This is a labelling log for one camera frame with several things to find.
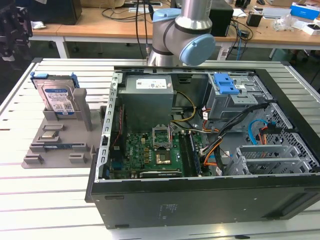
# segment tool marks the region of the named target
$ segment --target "blue drive cage latch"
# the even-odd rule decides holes
[[[234,81],[227,73],[214,73],[214,81],[219,87],[220,94],[239,94],[240,91],[235,87]]]

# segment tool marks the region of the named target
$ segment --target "gray power supply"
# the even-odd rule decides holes
[[[170,122],[174,99],[171,76],[129,75],[118,96],[126,104],[130,132],[150,132],[155,126]]]

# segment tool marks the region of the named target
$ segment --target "hard drive label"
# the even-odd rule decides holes
[[[75,113],[71,101],[68,100],[67,89],[51,88],[45,89],[44,92],[54,112],[60,115],[72,115]]]

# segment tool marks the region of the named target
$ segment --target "cpu socket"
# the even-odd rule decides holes
[[[171,164],[170,151],[166,151],[166,150],[155,151],[155,164],[157,165]]]

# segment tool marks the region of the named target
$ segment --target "ram slot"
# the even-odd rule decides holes
[[[193,150],[189,136],[179,134],[180,155],[185,177],[198,176],[193,158]]]

